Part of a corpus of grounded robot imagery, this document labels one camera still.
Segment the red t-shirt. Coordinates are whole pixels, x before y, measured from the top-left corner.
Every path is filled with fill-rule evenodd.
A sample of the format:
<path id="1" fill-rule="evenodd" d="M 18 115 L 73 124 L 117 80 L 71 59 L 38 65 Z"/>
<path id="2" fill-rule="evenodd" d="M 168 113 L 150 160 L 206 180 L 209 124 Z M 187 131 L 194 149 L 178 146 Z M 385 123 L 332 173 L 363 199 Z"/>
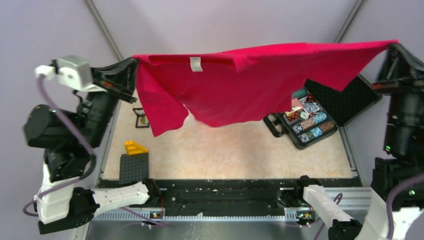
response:
<path id="1" fill-rule="evenodd" d="M 138 54 L 136 90 L 152 134 L 188 115 L 210 127 L 259 121 L 292 108 L 307 80 L 342 91 L 391 40 L 281 43 L 216 53 Z"/>

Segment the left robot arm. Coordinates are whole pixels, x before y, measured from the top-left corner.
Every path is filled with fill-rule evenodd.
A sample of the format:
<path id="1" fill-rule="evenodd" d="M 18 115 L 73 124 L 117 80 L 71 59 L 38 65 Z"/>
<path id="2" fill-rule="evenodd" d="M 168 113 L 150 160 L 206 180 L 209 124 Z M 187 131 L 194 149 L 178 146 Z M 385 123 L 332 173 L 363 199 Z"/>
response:
<path id="1" fill-rule="evenodd" d="M 161 191 L 147 178 L 107 190 L 78 187 L 97 165 L 100 146 L 120 101 L 134 103 L 138 60 L 127 58 L 105 67 L 91 67 L 75 55 L 35 68 L 37 87 L 45 104 L 37 105 L 23 126 L 28 146 L 43 153 L 43 177 L 30 201 L 42 235 L 75 229 L 111 210 L 160 202 Z M 79 98 L 76 111 L 60 109 L 47 94 L 45 82 L 56 80 Z"/>

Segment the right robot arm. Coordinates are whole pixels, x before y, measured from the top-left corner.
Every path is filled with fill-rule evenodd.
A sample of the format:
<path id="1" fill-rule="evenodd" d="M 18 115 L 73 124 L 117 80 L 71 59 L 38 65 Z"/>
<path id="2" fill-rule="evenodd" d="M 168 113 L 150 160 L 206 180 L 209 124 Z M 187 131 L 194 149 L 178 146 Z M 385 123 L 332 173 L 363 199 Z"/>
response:
<path id="1" fill-rule="evenodd" d="M 375 159 L 364 222 L 343 211 L 315 178 L 304 175 L 294 188 L 294 202 L 314 209 L 330 240 L 403 240 L 424 212 L 424 64 L 393 43 L 371 88 L 390 96 L 383 149 L 391 158 Z"/>

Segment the small black framed box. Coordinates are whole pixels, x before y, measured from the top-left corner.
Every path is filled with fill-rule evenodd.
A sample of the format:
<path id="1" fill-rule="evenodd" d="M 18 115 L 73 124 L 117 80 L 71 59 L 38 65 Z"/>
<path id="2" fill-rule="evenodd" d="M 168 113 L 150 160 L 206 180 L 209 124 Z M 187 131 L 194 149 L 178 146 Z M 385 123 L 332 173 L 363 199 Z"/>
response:
<path id="1" fill-rule="evenodd" d="M 145 110 L 142 107 L 133 108 L 132 111 L 136 116 L 136 120 L 135 120 L 135 128 L 136 129 L 149 128 L 150 127 L 150 123 L 147 119 Z"/>

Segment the yellow wedge block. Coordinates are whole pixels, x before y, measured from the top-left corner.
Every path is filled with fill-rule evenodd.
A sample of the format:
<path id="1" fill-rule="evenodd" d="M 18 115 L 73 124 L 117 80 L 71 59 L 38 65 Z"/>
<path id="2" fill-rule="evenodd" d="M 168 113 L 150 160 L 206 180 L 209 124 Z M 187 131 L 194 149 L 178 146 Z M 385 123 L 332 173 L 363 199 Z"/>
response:
<path id="1" fill-rule="evenodd" d="M 125 152 L 128 156 L 139 155 L 139 154 L 148 154 L 149 150 L 140 145 L 139 143 L 129 140 L 124 143 Z"/>

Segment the dark grey studded baseplate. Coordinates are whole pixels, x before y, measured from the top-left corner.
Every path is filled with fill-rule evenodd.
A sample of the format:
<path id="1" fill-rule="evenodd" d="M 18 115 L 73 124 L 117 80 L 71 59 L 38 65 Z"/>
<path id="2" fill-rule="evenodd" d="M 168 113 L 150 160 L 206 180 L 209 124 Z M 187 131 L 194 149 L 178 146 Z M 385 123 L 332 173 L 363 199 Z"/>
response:
<path id="1" fill-rule="evenodd" d="M 149 154 L 122 154 L 119 164 L 119 183 L 122 185 L 140 182 L 149 178 Z"/>

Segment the black case with chips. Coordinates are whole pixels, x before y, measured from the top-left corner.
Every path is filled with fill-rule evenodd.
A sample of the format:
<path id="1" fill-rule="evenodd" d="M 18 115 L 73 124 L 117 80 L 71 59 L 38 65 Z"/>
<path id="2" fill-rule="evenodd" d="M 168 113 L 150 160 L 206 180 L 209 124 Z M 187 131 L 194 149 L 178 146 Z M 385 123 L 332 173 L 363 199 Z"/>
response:
<path id="1" fill-rule="evenodd" d="M 274 137 L 286 135 L 297 149 L 303 150 L 333 135 L 381 98 L 362 75 L 342 91 L 307 80 L 304 87 L 292 95 L 299 107 L 269 114 L 263 122 Z"/>

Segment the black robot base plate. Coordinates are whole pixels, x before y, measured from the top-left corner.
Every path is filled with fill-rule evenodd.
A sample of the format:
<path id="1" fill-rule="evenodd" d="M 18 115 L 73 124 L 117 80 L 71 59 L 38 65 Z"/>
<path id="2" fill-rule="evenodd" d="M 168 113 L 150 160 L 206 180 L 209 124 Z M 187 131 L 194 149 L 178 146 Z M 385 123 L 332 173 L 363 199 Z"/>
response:
<path id="1" fill-rule="evenodd" d="M 289 207 L 306 207 L 296 179 L 157 180 L 160 195 L 131 208 L 160 208 L 166 217 L 283 216 Z"/>

